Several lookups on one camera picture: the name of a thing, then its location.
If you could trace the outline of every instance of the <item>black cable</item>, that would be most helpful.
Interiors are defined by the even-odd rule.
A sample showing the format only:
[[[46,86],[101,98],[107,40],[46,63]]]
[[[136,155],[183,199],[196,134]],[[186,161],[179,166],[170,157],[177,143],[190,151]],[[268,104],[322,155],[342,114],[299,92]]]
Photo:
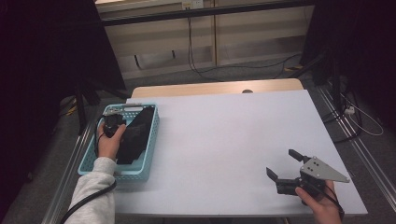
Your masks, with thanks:
[[[285,63],[296,57],[296,56],[300,56],[301,53],[298,54],[294,54],[292,56],[290,56],[289,58],[279,62],[279,63],[274,63],[274,64],[269,64],[269,65],[264,65],[264,66],[244,66],[244,65],[230,65],[230,66],[223,66],[223,67],[214,67],[214,68],[209,68],[205,71],[198,71],[198,69],[195,67],[195,62],[194,62],[194,58],[193,58],[193,53],[192,53],[192,38],[191,38],[191,33],[192,33],[192,28],[191,28],[191,18],[187,18],[188,23],[189,23],[189,66],[191,71],[197,73],[200,77],[202,78],[206,78],[206,79],[211,79],[211,80],[215,80],[215,81],[220,81],[222,82],[223,80],[220,79],[216,79],[213,77],[205,77],[202,75],[202,73],[207,73],[216,69],[220,69],[220,68],[267,68],[267,67],[273,67],[273,66],[277,66],[279,64],[283,64],[282,65],[282,70],[280,71],[280,73],[278,75],[276,75],[275,77],[273,77],[272,79],[275,79],[277,77],[279,77],[282,73],[283,73],[283,69],[285,68]]]
[[[352,92],[352,96],[353,96],[354,103],[355,103],[356,107],[359,107],[359,103],[358,103],[358,100],[357,100],[357,98],[356,98],[355,92],[354,92],[354,91],[351,91],[351,92]],[[355,113],[355,116],[356,116],[356,118],[357,118],[357,120],[358,120],[359,126],[362,127],[363,124],[362,124],[362,119],[361,119],[361,112],[358,110],[358,112]],[[361,134],[361,128],[359,128],[355,133],[353,133],[352,135],[350,135],[349,137],[347,137],[347,138],[345,138],[345,139],[337,140],[337,141],[332,141],[332,142],[333,142],[334,144],[344,143],[344,142],[346,142],[346,141],[349,141],[349,140],[352,140],[352,139],[358,137],[360,134]]]
[[[286,63],[288,60],[290,60],[290,59],[292,59],[292,58],[294,58],[294,57],[296,57],[296,56],[299,56],[299,55],[301,55],[301,54],[294,54],[294,55],[290,56],[289,58],[283,60],[283,62],[282,62],[282,69],[280,70],[279,74],[277,74],[277,75],[276,75],[275,77],[273,77],[272,79],[276,79],[277,77],[279,77],[280,75],[282,75],[283,69],[285,69],[285,63]]]
[[[205,77],[203,76],[198,69],[195,67],[195,62],[194,62],[194,56],[192,54],[192,38],[191,38],[191,33],[192,33],[192,29],[191,29],[191,18],[187,18],[188,22],[189,22],[189,66],[190,69],[195,72],[196,74],[198,74],[200,77],[202,78],[206,78],[209,80],[214,80],[214,81],[219,81],[222,82],[222,80],[219,80],[217,78],[213,78],[213,77]]]
[[[101,189],[101,190],[99,190],[99,191],[97,191],[97,192],[95,192],[95,193],[93,193],[93,194],[87,196],[86,198],[84,198],[83,200],[79,201],[78,203],[76,203],[72,208],[70,208],[70,209],[67,211],[66,214],[64,214],[64,217],[62,217],[62,220],[61,220],[61,224],[64,224],[64,223],[66,222],[66,220],[67,220],[68,218],[70,218],[70,216],[71,216],[73,213],[75,213],[75,212],[76,212],[80,207],[82,207],[84,204],[86,204],[86,203],[92,201],[93,199],[95,199],[95,198],[97,198],[97,197],[99,197],[99,196],[101,196],[101,195],[104,195],[104,194],[110,192],[110,191],[113,190],[116,186],[117,186],[117,181],[114,180],[114,183],[113,183],[112,185],[108,186],[108,187],[105,188],[105,189]]]

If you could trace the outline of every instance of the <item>small black object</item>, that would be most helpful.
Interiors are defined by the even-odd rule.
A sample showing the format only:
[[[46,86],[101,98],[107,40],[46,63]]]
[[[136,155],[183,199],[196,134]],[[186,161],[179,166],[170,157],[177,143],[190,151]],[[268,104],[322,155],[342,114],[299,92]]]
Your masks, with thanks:
[[[104,132],[106,136],[112,137],[121,124],[126,124],[126,120],[122,118],[121,114],[105,116]]]
[[[132,120],[122,135],[117,164],[131,164],[147,148],[154,107],[147,106]]]
[[[291,155],[297,161],[308,162],[311,158],[303,156],[293,149],[289,149],[289,155]],[[314,189],[324,190],[326,187],[326,182],[322,179],[316,179],[313,176],[307,175],[300,171],[300,177],[295,179],[279,179],[277,175],[268,167],[266,168],[266,173],[276,183],[276,190],[278,194],[287,194],[297,196],[295,189],[300,187],[304,189],[311,197],[315,198],[319,195],[319,192]]]

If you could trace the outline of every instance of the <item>electrical cord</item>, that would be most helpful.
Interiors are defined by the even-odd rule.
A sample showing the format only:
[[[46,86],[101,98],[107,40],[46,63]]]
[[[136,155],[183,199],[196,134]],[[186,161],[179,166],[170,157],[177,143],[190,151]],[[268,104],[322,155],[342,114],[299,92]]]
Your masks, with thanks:
[[[366,117],[368,117],[369,119],[371,119],[371,120],[381,129],[381,132],[380,132],[380,133],[371,133],[371,132],[365,130],[363,127],[361,127],[362,125],[359,124],[358,122],[356,122],[356,121],[350,116],[350,114],[349,114],[349,118],[351,119],[351,121],[352,121],[353,123],[355,123],[356,126],[358,126],[360,129],[362,129],[364,132],[366,132],[366,133],[368,133],[368,134],[370,134],[370,135],[373,135],[373,136],[380,136],[380,135],[382,135],[382,134],[384,133],[384,129],[382,128],[382,126],[381,126],[375,119],[373,119],[370,115],[368,115],[366,112],[364,112],[363,110],[361,110],[357,105],[352,104],[352,102],[350,102],[344,95],[341,95],[341,96],[344,97],[345,100],[348,101],[349,104],[352,105],[353,107],[355,107],[359,112],[361,112],[361,113],[364,114]]]
[[[192,28],[191,28],[191,18],[187,18],[187,21],[189,22],[189,66],[191,71],[195,72],[196,74],[198,74],[200,77],[205,78],[205,79],[209,79],[209,80],[214,80],[214,81],[218,81],[218,82],[222,82],[222,80],[217,79],[217,78],[213,78],[213,77],[205,77],[204,75],[202,75],[202,72],[199,72],[198,69],[195,67],[195,62],[194,62],[194,56],[192,54]]]
[[[279,62],[279,63],[269,64],[269,65],[263,65],[263,66],[229,65],[229,66],[214,67],[214,68],[209,68],[209,69],[207,69],[207,70],[199,71],[199,70],[195,67],[195,62],[194,62],[193,53],[192,53],[192,37],[191,37],[191,36],[192,36],[192,28],[191,28],[191,18],[187,18],[187,20],[188,20],[188,23],[189,23],[189,66],[190,66],[191,71],[197,73],[197,74],[198,74],[200,77],[202,77],[202,78],[206,78],[206,79],[210,79],[210,80],[215,80],[215,81],[222,82],[223,80],[220,80],[220,79],[217,79],[217,78],[205,77],[205,76],[203,75],[203,73],[207,73],[207,72],[210,72],[210,71],[213,71],[213,70],[217,70],[217,69],[222,69],[222,68],[252,68],[252,69],[255,69],[255,68],[273,67],[273,66],[277,66],[277,65],[282,64],[282,70],[279,72],[279,74],[276,75],[275,77],[272,77],[272,79],[275,79],[275,78],[279,77],[280,75],[282,75],[283,70],[284,70],[284,68],[285,68],[285,63],[286,63],[288,60],[290,60],[290,59],[292,59],[292,58],[294,58],[294,57],[297,57],[297,56],[301,56],[301,53],[294,54],[294,55],[292,55],[292,56],[289,56],[287,59],[282,60],[282,61]]]
[[[355,92],[354,92],[354,91],[352,91],[352,95],[353,95],[355,104],[357,105],[357,104],[358,104],[358,101],[357,101],[357,99],[356,99],[356,95],[355,95]],[[355,116],[356,116],[356,118],[358,119],[359,125],[362,126],[361,112],[360,112],[359,110],[358,110],[358,113],[355,113]],[[346,141],[352,140],[352,139],[358,137],[358,136],[361,134],[361,129],[358,129],[357,131],[353,130],[353,132],[354,132],[354,133],[353,133],[352,135],[350,135],[349,137],[347,137],[347,138],[345,138],[345,139],[337,140],[337,141],[332,141],[332,142],[333,142],[334,144],[339,144],[339,143],[344,143],[344,142],[346,142]]]
[[[108,186],[108,187],[105,188],[105,189],[101,189],[101,190],[99,190],[99,191],[97,191],[97,192],[95,192],[95,193],[93,193],[93,194],[91,194],[91,195],[85,197],[83,200],[79,201],[78,203],[76,203],[72,208],[70,208],[70,209],[67,211],[66,214],[64,214],[64,217],[62,217],[62,220],[61,220],[61,224],[64,224],[64,223],[66,222],[66,220],[67,220],[68,218],[70,218],[70,216],[71,216],[73,213],[75,213],[75,212],[76,212],[80,207],[82,207],[84,204],[86,204],[86,203],[92,201],[93,199],[95,199],[95,198],[97,198],[97,197],[99,197],[99,196],[101,196],[101,195],[104,195],[104,194],[106,194],[106,193],[109,193],[109,192],[110,192],[111,190],[113,190],[116,186],[117,186],[117,181],[114,180],[114,183],[113,183],[112,185]]]

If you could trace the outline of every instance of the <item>blue plastic basket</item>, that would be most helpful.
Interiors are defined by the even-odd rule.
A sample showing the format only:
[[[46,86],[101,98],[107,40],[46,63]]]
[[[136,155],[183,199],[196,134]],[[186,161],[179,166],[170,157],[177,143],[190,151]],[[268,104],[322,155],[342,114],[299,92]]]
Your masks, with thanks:
[[[155,140],[157,138],[158,125],[160,117],[158,116],[158,107],[155,104],[132,104],[132,105],[108,105],[105,108],[104,114],[118,113],[122,114],[126,119],[127,125],[134,120],[139,112],[147,107],[154,107],[153,121],[151,122],[151,129],[148,137],[148,145],[146,150],[142,152],[139,159],[132,162],[132,164],[117,165],[114,176],[118,181],[131,181],[131,180],[147,180],[149,179],[149,170],[151,167],[152,155],[154,153]],[[88,145],[85,155],[78,167],[78,173],[85,175],[92,171],[93,163],[96,160],[94,153],[95,143],[93,142],[94,136]]]

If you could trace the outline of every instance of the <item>power outlet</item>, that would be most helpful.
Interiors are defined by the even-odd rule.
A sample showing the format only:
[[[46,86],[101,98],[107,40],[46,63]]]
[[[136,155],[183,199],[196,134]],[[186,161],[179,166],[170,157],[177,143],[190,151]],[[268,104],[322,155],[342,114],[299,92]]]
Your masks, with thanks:
[[[204,8],[204,0],[192,0],[191,6],[193,9]]]

